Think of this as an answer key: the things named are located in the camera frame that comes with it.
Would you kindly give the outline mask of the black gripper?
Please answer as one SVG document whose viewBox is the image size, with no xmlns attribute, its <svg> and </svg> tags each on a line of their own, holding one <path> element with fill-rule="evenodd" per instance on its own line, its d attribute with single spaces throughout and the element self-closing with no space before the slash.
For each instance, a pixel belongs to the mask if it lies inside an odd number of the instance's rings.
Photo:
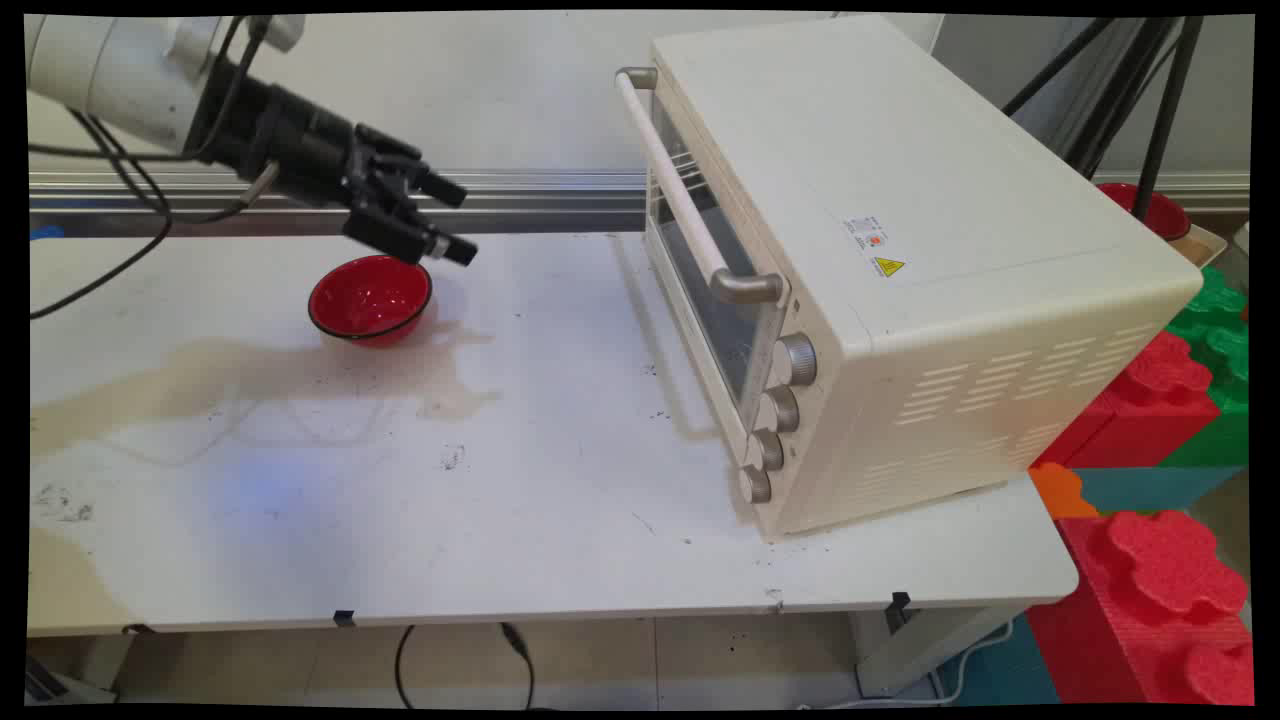
<svg viewBox="0 0 1280 720">
<path fill-rule="evenodd" d="M 255 181 L 266 164 L 279 165 L 273 187 L 296 201 L 323 208 L 342 205 L 349 214 L 342 233 L 406 264 L 425 258 L 467 266 L 479 246 L 442 231 L 417 210 L 410 195 L 420 191 L 448 208 L 460 208 L 468 191 L 439 176 L 416 147 L 366 124 L 353 124 L 279 85 L 246 76 L 229 115 L 207 141 L 239 67 L 216 60 L 193 115 L 193 150 L 205 164 L 221 164 L 243 181 Z M 353 183 L 380 190 L 346 188 Z"/>
</svg>

